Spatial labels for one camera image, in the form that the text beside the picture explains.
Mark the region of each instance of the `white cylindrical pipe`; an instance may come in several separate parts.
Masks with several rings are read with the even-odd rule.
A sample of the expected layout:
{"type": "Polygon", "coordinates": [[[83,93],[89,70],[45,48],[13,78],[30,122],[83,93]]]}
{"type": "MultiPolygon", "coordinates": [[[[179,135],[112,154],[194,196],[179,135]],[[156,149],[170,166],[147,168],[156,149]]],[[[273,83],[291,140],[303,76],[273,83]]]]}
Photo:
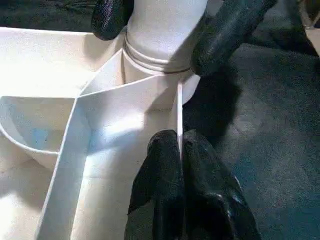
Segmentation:
{"type": "Polygon", "coordinates": [[[189,68],[208,0],[135,0],[126,50],[138,64],[160,72],[189,68]]]}

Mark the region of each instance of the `white plastic tray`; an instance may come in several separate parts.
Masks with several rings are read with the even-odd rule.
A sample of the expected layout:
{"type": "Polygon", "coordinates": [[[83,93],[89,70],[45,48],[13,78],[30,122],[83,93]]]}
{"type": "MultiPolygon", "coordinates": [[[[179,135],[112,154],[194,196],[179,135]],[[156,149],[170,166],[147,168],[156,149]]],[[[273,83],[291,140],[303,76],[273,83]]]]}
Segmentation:
{"type": "Polygon", "coordinates": [[[137,65],[124,35],[0,28],[0,239],[123,239],[149,139],[181,146],[199,79],[137,65]]]}

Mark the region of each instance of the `blue stain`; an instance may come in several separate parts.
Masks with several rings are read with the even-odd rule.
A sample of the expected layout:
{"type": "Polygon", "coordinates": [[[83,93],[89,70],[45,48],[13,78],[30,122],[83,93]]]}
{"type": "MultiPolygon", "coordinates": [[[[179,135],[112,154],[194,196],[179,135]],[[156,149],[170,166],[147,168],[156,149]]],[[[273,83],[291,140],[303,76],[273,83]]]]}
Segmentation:
{"type": "Polygon", "coordinates": [[[40,150],[45,149],[45,145],[47,144],[47,139],[49,136],[49,131],[47,129],[33,128],[31,134],[33,147],[40,150]]]}

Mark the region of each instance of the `thin white partition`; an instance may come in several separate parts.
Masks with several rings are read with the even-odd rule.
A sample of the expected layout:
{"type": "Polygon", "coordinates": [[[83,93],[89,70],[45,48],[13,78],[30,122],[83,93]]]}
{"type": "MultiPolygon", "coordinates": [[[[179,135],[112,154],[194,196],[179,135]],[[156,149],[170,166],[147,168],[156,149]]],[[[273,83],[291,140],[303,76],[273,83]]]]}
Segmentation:
{"type": "Polygon", "coordinates": [[[164,76],[81,96],[37,239],[122,240],[132,183],[148,142],[158,131],[182,130],[181,99],[181,85],[164,76]]]}
{"type": "Polygon", "coordinates": [[[91,136],[82,109],[73,107],[37,231],[39,240],[70,239],[91,136]]]}

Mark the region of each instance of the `white plastic compartment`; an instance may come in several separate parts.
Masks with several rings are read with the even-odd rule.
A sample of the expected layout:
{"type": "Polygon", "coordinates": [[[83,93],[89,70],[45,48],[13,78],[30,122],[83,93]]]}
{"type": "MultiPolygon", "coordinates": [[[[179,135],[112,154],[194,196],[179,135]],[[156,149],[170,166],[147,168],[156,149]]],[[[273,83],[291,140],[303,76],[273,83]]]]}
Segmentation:
{"type": "Polygon", "coordinates": [[[174,129],[182,85],[152,76],[76,100],[50,183],[38,240],[122,240],[131,187],[150,138],[174,129]]]}
{"type": "Polygon", "coordinates": [[[0,98],[0,132],[41,165],[53,170],[73,98],[0,98]]]}
{"type": "Polygon", "coordinates": [[[0,27],[0,95],[77,97],[124,42],[92,33],[0,27]]]}

